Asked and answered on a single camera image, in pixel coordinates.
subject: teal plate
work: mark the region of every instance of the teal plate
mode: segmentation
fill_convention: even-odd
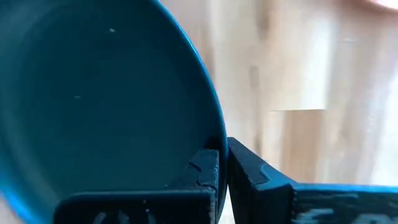
[[[157,1],[0,2],[0,187],[23,220],[78,192],[161,189],[209,139],[222,208],[218,99]]]

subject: wooden surface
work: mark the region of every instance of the wooden surface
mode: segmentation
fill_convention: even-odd
[[[398,14],[355,0],[162,3],[205,62],[229,136],[297,181],[398,185]]]

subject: blurred background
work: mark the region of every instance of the blurred background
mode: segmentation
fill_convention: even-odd
[[[396,1],[161,0],[228,136],[298,182],[398,185]],[[0,203],[0,223],[18,223]],[[220,223],[234,223],[227,200]]]

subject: light wood background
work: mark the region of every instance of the light wood background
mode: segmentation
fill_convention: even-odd
[[[398,185],[398,13],[349,0],[161,0],[229,136],[299,182]],[[14,220],[0,203],[0,223]],[[221,223],[232,223],[227,200]]]

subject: white speck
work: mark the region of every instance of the white speck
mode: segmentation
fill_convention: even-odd
[[[351,38],[348,38],[348,37],[344,38],[343,41],[344,42],[355,42],[354,39],[351,39]]]

